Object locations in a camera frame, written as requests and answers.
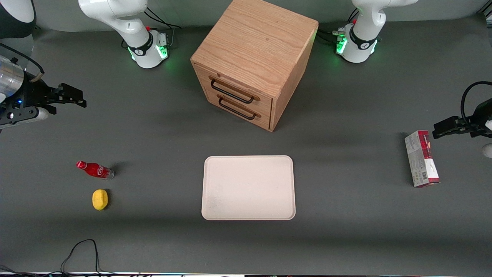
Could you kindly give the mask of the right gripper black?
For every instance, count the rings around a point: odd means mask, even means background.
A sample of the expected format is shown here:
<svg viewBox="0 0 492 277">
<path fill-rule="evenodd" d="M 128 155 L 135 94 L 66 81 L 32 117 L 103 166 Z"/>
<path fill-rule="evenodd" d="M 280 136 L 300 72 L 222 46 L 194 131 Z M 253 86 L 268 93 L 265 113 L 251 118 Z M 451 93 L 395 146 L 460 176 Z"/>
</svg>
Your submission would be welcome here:
<svg viewBox="0 0 492 277">
<path fill-rule="evenodd" d="M 83 92 L 73 86 L 62 83 L 58 88 L 49 89 L 45 96 L 44 109 L 43 91 L 36 90 L 35 85 L 30 82 L 23 84 L 17 92 L 1 103 L 1 120 L 45 120 L 49 114 L 57 114 L 57 109 L 52 104 L 71 103 L 82 108 L 87 107 Z"/>
</svg>

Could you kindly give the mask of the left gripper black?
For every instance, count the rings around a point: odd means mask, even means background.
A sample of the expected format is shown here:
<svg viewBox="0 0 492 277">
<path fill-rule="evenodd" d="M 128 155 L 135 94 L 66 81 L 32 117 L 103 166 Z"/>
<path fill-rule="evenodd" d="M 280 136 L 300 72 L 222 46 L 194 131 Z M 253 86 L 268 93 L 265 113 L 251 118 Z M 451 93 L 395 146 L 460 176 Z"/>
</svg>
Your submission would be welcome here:
<svg viewBox="0 0 492 277">
<path fill-rule="evenodd" d="M 491 131 L 491 119 L 492 119 L 492 99 L 488 99 L 480 103 L 473 112 L 473 127 L 475 131 L 472 131 L 465 123 L 465 119 L 458 116 L 452 116 L 446 118 L 434 124 L 434 130 L 432 136 L 435 140 L 453 134 L 466 134 L 470 137 L 484 136 L 492 137 Z"/>
</svg>

